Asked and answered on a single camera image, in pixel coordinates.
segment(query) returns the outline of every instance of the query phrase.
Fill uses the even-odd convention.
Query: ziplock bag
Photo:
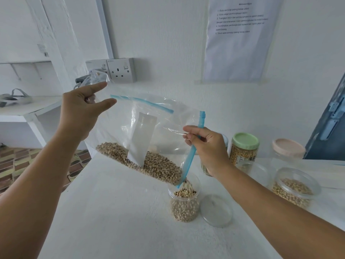
[[[81,86],[103,81],[108,85],[96,93],[96,102],[115,98],[117,104],[98,117],[85,142],[132,169],[179,187],[196,152],[185,143],[183,126],[203,128],[205,112],[172,99],[137,93],[100,71],[93,71]],[[174,180],[167,181],[171,167]]]

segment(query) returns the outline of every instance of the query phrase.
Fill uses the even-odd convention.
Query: electrical outlet
[[[101,71],[104,72],[106,74],[108,74],[109,78],[110,78],[110,71],[109,71],[109,67],[108,67],[108,63],[107,60],[91,60],[91,61],[86,61],[86,67],[89,71],[89,74],[91,74],[92,70],[97,70],[97,71]]]
[[[108,59],[110,77],[115,83],[133,83],[137,78],[133,58]]]

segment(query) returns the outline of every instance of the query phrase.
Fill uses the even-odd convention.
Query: blue door
[[[345,161],[344,112],[345,75],[307,143],[305,159]]]

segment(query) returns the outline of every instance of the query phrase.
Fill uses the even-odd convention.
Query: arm
[[[283,258],[345,258],[345,232],[275,195],[233,166],[222,135],[186,126],[186,143]]]
[[[97,104],[84,102],[85,97],[105,86],[98,83],[63,95],[56,134],[0,197],[2,258],[38,257],[77,146],[88,136],[98,115],[116,103],[115,99]]]

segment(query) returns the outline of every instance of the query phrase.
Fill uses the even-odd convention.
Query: jar of corn kernels
[[[221,135],[223,136],[223,140],[225,143],[225,149],[226,149],[226,151],[228,151],[229,139],[225,135],[223,135],[223,134],[221,134]],[[206,166],[202,162],[201,162],[201,169],[203,170],[204,174],[206,174],[208,176],[212,176],[209,174]]]
[[[230,161],[237,165],[240,161],[255,161],[259,140],[252,134],[237,133],[231,140]]]

